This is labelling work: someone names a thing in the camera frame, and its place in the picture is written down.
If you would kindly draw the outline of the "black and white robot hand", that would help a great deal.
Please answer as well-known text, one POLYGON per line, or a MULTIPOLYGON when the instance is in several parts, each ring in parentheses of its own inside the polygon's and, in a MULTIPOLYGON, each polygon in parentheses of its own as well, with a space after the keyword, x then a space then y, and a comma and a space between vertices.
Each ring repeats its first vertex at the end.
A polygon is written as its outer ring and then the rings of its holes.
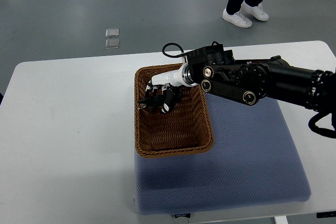
POLYGON ((182 87, 194 87, 187 63, 182 64, 177 70, 154 75, 146 85, 145 98, 162 95, 169 90, 182 92, 182 87))

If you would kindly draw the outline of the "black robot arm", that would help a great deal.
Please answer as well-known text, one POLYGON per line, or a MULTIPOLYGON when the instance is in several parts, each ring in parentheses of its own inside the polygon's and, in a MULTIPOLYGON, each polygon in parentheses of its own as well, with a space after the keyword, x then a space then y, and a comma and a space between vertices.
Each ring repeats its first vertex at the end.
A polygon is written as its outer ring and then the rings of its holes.
POLYGON ((185 53, 191 79, 205 92, 254 105, 264 97, 317 112, 335 112, 335 73, 289 65, 280 56, 236 60, 214 42, 185 53))

